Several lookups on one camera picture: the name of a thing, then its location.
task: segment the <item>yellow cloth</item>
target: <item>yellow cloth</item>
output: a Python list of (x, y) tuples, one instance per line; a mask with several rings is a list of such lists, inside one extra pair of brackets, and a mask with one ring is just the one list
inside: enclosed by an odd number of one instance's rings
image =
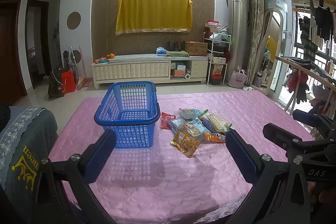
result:
[(271, 54), (270, 60), (273, 62), (277, 53), (277, 46), (278, 43), (269, 35), (266, 42), (266, 48), (269, 50), (269, 53)]
[(115, 34), (190, 32), (191, 0), (119, 0)]

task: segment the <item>tufted cabinet drawer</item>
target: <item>tufted cabinet drawer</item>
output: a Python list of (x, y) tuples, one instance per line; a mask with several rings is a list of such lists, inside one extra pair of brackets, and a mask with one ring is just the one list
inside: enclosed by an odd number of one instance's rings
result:
[(131, 63), (95, 66), (96, 80), (169, 77), (169, 63)]
[(206, 77), (208, 70), (208, 61), (192, 61), (191, 77)]

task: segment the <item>black shirt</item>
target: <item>black shirt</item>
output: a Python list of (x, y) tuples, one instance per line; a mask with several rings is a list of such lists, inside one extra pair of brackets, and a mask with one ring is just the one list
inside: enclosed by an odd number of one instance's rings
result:
[(333, 33), (333, 18), (330, 8), (316, 8), (317, 35), (324, 40), (330, 40), (330, 34)]

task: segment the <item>blue gripper pad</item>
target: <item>blue gripper pad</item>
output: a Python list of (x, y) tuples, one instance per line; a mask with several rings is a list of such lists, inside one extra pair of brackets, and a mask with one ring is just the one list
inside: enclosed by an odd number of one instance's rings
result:
[(86, 185), (97, 180), (116, 143), (116, 134), (113, 130), (108, 129), (84, 151), (80, 164)]
[[(225, 141), (226, 147), (235, 160), (246, 182), (255, 184), (259, 179), (258, 171), (262, 168), (259, 160), (259, 153), (252, 145), (246, 144), (235, 130), (226, 132)], [(255, 158), (254, 160), (244, 147), (249, 150), (252, 157)]]
[(311, 127), (318, 127), (321, 123), (321, 120), (317, 117), (317, 115), (310, 114), (299, 109), (293, 111), (293, 119)]

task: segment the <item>gold fringe trim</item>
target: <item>gold fringe trim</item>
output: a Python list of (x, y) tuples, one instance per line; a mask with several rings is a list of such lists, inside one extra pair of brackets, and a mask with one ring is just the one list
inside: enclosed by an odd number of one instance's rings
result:
[(136, 32), (190, 32), (189, 29), (171, 29), (171, 28), (164, 28), (164, 29), (136, 29), (136, 30), (125, 30), (115, 32), (115, 35), (120, 35), (123, 33), (136, 33)]

